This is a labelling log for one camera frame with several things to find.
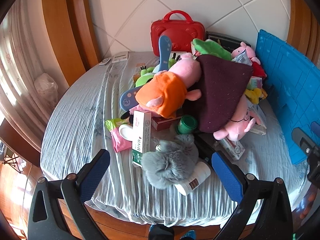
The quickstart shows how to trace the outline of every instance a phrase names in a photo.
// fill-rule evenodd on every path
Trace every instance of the white bottle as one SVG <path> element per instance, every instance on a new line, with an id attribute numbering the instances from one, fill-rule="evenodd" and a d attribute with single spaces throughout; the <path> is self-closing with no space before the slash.
<path id="1" fill-rule="evenodd" d="M 190 178 L 180 184 L 175 184 L 175 187 L 182 195 L 186 196 L 204 182 L 210 174 L 209 166 L 204 162 L 198 162 Z"/>

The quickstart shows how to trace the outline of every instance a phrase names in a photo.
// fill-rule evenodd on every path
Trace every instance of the pile of toys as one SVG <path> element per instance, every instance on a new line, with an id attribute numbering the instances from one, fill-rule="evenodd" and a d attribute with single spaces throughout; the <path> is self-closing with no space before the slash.
<path id="1" fill-rule="evenodd" d="M 181 13 L 186 21 L 170 20 Z M 207 33 L 182 11 L 172 11 L 151 26 L 157 66 L 138 64 L 135 87 L 120 98 L 126 112 L 106 120 L 114 150 L 132 148 L 132 161 L 142 167 L 157 188 L 175 185 L 186 195 L 209 175 L 198 162 L 192 133 L 212 133 L 233 160 L 245 149 L 247 133 L 266 134 L 259 101 L 266 98 L 266 74 L 254 50 L 245 42 Z M 150 152 L 152 130 L 166 130 L 172 140 L 159 141 Z"/>

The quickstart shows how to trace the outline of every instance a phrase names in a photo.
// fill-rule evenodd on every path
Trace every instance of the bed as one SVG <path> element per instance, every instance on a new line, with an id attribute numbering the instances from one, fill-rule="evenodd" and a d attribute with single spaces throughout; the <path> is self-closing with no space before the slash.
<path id="1" fill-rule="evenodd" d="M 173 186 L 166 190 L 152 187 L 142 169 L 132 165 L 129 150 L 114 153 L 103 122 L 123 113 L 119 97 L 133 85 L 136 64 L 141 62 L 156 65 L 158 58 L 152 52 L 129 53 L 128 61 L 97 65 L 70 87 L 53 112 L 44 135 L 40 165 L 45 176 L 49 180 L 63 179 L 78 172 L 105 148 L 111 155 L 110 167 L 87 205 L 139 224 L 223 225 L 237 203 L 228 197 L 214 171 L 185 197 Z M 241 140 L 246 152 L 236 164 L 258 179 L 283 178 L 294 210 L 310 186 L 308 165 L 306 161 L 291 164 L 277 118 L 268 101 L 260 105 L 267 116 L 267 134 L 247 133 Z M 258 201 L 249 224 L 255 221 L 260 207 Z"/>

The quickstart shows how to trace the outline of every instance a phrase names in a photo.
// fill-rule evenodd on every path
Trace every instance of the orange plush clothing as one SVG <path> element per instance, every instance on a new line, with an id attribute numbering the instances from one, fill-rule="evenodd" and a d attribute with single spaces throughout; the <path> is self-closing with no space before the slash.
<path id="1" fill-rule="evenodd" d="M 179 109 L 187 94 L 187 89 L 182 80 L 172 72 L 164 72 L 155 75 L 136 94 L 137 102 L 144 108 L 153 111 L 164 118 L 175 117 L 175 111 Z"/>

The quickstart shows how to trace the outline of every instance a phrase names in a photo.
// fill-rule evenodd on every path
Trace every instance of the curtain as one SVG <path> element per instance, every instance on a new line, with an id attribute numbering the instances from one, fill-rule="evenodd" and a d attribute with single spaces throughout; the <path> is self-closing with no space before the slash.
<path id="1" fill-rule="evenodd" d="M 40 152 L 53 107 L 34 87 L 44 70 L 34 49 L 26 4 L 16 0 L 0 25 L 0 111 Z"/>

